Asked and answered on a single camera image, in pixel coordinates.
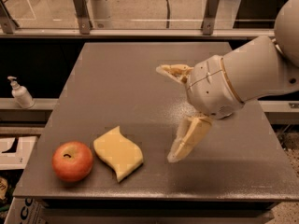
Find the sponge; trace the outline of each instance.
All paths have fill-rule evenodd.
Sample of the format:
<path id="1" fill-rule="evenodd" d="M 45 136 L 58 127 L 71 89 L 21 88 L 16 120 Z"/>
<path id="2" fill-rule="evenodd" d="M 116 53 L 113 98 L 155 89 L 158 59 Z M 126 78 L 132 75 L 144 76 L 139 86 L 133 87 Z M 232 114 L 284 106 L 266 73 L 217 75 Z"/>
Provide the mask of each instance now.
<path id="1" fill-rule="evenodd" d="M 168 161 L 177 162 L 185 159 L 207 135 L 212 127 L 212 121 L 213 119 L 200 113 L 184 118 L 178 126 L 177 138 L 167 156 Z"/>
<path id="2" fill-rule="evenodd" d="M 110 130 L 93 141 L 97 156 L 109 165 L 121 182 L 143 163 L 141 149 L 120 131 L 120 126 Z"/>

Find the table surface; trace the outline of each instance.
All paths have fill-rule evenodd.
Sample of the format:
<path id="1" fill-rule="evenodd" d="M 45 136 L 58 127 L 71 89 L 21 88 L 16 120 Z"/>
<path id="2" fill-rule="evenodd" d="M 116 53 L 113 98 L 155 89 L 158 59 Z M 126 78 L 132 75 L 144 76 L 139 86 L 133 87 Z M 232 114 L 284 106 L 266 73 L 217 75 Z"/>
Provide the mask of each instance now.
<path id="1" fill-rule="evenodd" d="M 225 42 L 87 43 L 67 80 L 14 195 L 40 199 L 296 201 L 299 182 L 258 102 L 212 130 L 184 161 L 166 156 L 179 121 L 194 112 L 183 86 L 155 71 L 195 65 L 231 49 Z M 144 164 L 118 183 L 94 154 L 93 140 L 120 125 L 140 146 Z M 91 173 L 59 180 L 51 156 L 63 142 L 89 146 Z"/>

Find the pump bottle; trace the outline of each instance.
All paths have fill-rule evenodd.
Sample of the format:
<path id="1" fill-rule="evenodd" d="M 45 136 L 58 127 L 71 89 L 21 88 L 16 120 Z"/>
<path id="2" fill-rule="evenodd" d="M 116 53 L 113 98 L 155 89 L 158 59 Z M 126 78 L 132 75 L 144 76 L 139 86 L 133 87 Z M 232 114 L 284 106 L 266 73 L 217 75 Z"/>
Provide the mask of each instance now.
<path id="1" fill-rule="evenodd" d="M 20 107 L 30 108 L 33 106 L 35 104 L 35 100 L 32 98 L 29 91 L 24 86 L 20 86 L 15 77 L 8 77 L 8 79 L 10 80 L 10 85 L 12 87 L 12 96 L 15 98 Z"/>

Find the red apple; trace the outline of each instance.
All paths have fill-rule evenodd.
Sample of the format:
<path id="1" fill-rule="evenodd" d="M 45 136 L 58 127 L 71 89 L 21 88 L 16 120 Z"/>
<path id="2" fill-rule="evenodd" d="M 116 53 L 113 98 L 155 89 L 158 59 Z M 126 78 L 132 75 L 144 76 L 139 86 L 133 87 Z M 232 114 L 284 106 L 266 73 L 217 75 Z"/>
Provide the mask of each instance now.
<path id="1" fill-rule="evenodd" d="M 89 174 L 93 154 L 83 143 L 72 141 L 60 145 L 52 157 L 55 174 L 66 182 L 77 182 Z"/>

